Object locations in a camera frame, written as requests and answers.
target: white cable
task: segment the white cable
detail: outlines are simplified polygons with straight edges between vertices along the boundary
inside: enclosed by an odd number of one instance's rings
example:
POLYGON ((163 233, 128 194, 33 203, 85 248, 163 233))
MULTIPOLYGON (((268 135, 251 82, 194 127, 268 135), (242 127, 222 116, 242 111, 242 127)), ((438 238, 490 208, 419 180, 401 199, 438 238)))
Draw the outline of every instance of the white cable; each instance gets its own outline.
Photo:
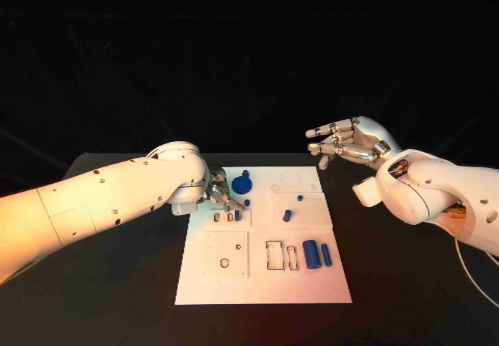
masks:
POLYGON ((460 245, 457 244, 457 239, 454 239, 455 241, 455 251, 457 251, 457 256, 460 257, 460 264, 463 265, 463 269, 464 269, 464 272, 467 274, 467 277, 470 278, 470 281, 473 282, 473 285, 474 287, 477 288, 477 290, 480 291, 480 293, 483 294, 483 296, 489 299, 490 303, 496 306, 496 308, 499 308, 499 304, 493 301, 493 299, 486 295, 486 293, 483 292, 478 284, 474 282, 473 280, 473 277, 471 277, 471 274, 470 272, 467 271, 467 268, 465 268, 465 264, 464 264, 464 261, 463 261, 463 256, 460 255, 460 245))
POLYGON ((491 262, 499 266, 499 261, 493 258, 493 255, 489 252, 486 252, 486 255, 491 259, 491 262))

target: small blue piece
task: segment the small blue piece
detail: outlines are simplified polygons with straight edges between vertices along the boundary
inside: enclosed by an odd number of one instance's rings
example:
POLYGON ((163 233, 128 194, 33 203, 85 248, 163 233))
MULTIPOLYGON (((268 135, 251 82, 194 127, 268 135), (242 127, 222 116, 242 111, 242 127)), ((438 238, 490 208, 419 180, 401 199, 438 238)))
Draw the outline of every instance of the small blue piece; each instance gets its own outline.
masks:
POLYGON ((320 268, 320 258, 318 258, 318 250, 317 243, 314 240, 305 240, 303 242, 303 252, 304 252, 304 260, 307 262, 308 269, 320 268))
POLYGON ((330 267, 333 263, 330 262, 330 251, 327 249, 327 244, 320 245, 321 256, 324 257, 324 265, 330 267))
POLYGON ((233 178, 232 181, 232 191, 239 194, 243 195, 245 193, 249 192, 252 187, 252 183, 249 180, 249 172, 246 170, 242 171, 242 175, 236 178, 233 178))
POLYGON ((288 222, 288 219, 291 218, 291 211, 290 211, 290 209, 284 212, 284 218, 282 218, 282 220, 285 221, 285 222, 288 222))

